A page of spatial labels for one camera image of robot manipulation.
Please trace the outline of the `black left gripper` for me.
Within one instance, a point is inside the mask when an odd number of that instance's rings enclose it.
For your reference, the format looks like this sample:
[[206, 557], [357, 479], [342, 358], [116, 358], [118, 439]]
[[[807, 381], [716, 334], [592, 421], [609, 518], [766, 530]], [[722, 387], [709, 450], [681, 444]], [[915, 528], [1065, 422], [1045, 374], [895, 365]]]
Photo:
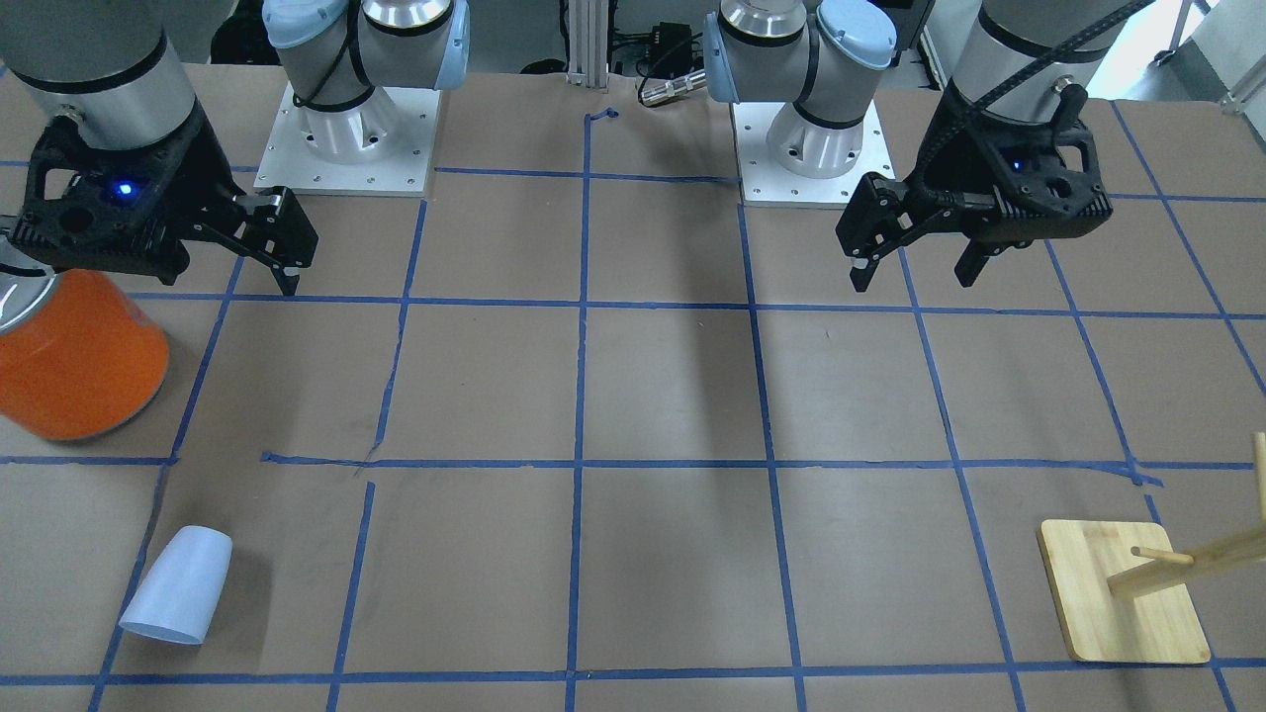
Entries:
[[998, 243], [1082, 237], [1106, 222], [1112, 198], [1080, 119], [1086, 101], [1085, 87], [1071, 84], [1050, 122], [1022, 125], [968, 113], [971, 103], [950, 84], [908, 181], [863, 174], [837, 222], [852, 288], [866, 291], [882, 258], [936, 231], [968, 237], [953, 269], [966, 289]]

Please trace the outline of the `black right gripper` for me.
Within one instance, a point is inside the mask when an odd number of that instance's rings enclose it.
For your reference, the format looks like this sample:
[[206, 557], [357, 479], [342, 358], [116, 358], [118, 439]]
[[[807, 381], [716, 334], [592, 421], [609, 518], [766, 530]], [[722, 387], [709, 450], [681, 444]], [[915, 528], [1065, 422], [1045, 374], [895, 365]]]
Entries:
[[73, 106], [54, 111], [37, 141], [27, 196], [5, 218], [5, 238], [51, 269], [176, 277], [185, 239], [263, 264], [295, 296], [319, 234], [290, 188], [246, 194], [233, 180], [203, 104], [163, 139], [135, 149], [87, 144]]

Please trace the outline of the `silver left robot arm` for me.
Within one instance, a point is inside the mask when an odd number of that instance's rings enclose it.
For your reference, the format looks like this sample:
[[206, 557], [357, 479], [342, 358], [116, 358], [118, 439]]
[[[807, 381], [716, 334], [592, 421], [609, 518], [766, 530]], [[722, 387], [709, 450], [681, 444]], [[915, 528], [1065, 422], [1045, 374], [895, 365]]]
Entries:
[[[1077, 238], [1114, 209], [1081, 113], [1087, 82], [1139, 1], [985, 1], [901, 181], [860, 176], [837, 224], [867, 290], [874, 270], [923, 234], [960, 233], [955, 277], [1036, 239]], [[768, 147], [814, 179], [855, 165], [863, 114], [896, 49], [895, 24], [868, 1], [723, 1], [704, 32], [715, 101], [774, 101]]]

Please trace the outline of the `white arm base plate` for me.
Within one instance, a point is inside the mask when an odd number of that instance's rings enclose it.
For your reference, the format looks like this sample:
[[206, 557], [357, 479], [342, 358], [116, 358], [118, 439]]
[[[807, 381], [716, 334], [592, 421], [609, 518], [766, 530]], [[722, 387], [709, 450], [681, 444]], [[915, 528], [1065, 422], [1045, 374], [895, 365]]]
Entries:
[[832, 130], [787, 103], [730, 106], [744, 207], [842, 209], [863, 174], [894, 180], [876, 104], [860, 125]]
[[286, 87], [253, 186], [422, 198], [444, 98], [429, 89], [379, 87], [360, 106], [323, 113], [295, 105]]

